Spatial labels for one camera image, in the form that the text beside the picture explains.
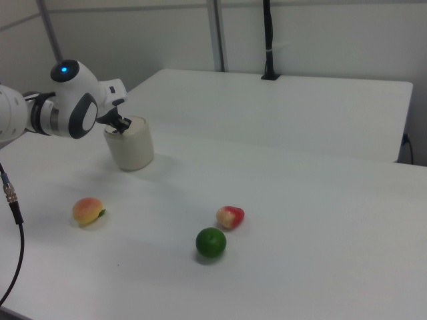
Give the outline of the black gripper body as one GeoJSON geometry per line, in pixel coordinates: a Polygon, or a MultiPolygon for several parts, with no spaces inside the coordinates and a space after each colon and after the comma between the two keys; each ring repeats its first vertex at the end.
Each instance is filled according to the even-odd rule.
{"type": "Polygon", "coordinates": [[[119,127],[121,124],[121,115],[118,113],[117,107],[113,107],[105,115],[98,117],[96,122],[111,127],[119,127]]]}

